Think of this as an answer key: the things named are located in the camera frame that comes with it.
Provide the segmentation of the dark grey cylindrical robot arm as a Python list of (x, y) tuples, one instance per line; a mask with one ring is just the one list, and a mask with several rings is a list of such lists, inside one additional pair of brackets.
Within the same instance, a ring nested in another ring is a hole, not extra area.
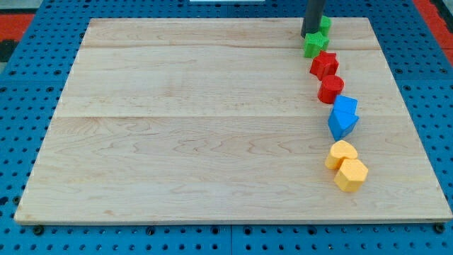
[(305, 17), (301, 29), (301, 36), (303, 38), (309, 33), (317, 33), (319, 31), (325, 5), (326, 0), (307, 1)]

